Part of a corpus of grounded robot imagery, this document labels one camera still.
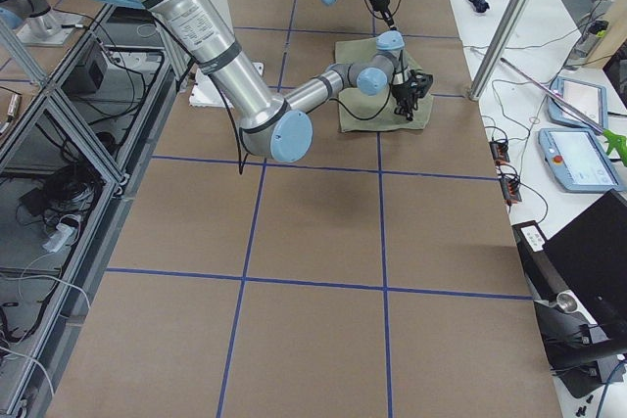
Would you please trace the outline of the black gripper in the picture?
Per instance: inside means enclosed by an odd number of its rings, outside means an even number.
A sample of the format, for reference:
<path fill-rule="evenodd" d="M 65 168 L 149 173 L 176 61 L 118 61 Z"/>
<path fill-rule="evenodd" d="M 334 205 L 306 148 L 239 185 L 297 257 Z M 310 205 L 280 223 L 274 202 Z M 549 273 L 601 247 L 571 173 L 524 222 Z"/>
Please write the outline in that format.
<path fill-rule="evenodd" d="M 414 81 L 394 84 L 392 95 L 396 100 L 394 113 L 398 116 L 405 115 L 407 121 L 413 121 L 417 103 L 417 84 Z"/>
<path fill-rule="evenodd" d="M 369 0 L 372 10 L 380 17 L 383 17 L 383 21 L 386 23 L 390 30 L 396 30 L 396 24 L 393 15 L 390 12 L 389 4 L 390 0 Z"/>

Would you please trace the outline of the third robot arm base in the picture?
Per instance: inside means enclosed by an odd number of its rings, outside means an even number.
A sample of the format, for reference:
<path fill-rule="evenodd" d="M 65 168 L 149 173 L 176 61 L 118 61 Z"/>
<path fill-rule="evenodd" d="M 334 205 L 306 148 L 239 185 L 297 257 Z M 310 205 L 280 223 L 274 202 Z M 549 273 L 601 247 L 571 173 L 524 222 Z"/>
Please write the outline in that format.
<path fill-rule="evenodd" d="M 1 20 L 27 46 L 60 47 L 72 34 L 73 14 L 55 10 L 48 0 L 1 0 Z"/>

